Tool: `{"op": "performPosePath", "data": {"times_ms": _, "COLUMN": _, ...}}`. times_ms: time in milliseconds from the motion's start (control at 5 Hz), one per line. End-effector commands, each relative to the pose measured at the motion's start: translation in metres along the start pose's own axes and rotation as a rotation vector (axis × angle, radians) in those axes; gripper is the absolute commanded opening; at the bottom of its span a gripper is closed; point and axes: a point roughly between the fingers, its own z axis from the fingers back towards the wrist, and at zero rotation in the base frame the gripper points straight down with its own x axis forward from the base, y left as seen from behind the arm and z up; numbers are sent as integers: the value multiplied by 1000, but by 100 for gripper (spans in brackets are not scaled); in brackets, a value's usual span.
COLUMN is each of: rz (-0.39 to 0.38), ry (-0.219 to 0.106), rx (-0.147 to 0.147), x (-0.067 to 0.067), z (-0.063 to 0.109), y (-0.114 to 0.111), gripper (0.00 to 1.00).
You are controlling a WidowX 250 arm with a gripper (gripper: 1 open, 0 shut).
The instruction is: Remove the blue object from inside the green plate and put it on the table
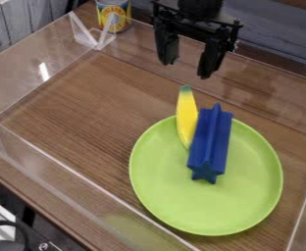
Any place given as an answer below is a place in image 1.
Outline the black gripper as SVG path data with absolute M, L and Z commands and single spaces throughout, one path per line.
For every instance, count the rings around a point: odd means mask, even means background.
M 223 0 L 152 0 L 152 28 L 159 61 L 172 65 L 179 57 L 179 36 L 206 43 L 198 76 L 206 79 L 219 68 L 226 51 L 233 51 L 241 20 L 222 10 Z

